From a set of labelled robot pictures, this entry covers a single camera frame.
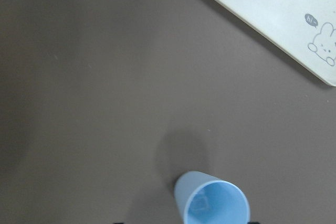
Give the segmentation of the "light blue plastic cup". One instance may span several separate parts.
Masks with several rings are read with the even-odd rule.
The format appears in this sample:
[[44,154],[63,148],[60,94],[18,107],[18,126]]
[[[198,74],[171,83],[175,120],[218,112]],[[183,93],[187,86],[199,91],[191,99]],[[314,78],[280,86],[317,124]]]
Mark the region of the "light blue plastic cup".
[[[190,204],[196,194],[208,197],[210,210],[194,215]],[[190,171],[178,178],[174,198],[183,223],[249,223],[250,206],[236,185],[217,177]]]

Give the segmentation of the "ice cube in cup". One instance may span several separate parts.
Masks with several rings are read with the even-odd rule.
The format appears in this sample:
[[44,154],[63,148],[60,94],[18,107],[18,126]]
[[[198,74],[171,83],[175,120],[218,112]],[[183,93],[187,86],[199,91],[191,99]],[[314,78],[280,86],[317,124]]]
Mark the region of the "ice cube in cup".
[[196,194],[190,204],[190,212],[194,215],[204,214],[210,210],[208,197],[205,194]]

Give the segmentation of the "cream rabbit serving tray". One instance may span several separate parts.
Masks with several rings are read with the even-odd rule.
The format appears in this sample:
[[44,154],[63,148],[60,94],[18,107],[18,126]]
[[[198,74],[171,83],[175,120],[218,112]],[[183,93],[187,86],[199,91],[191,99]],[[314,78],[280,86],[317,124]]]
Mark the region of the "cream rabbit serving tray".
[[335,0],[215,0],[335,86]]

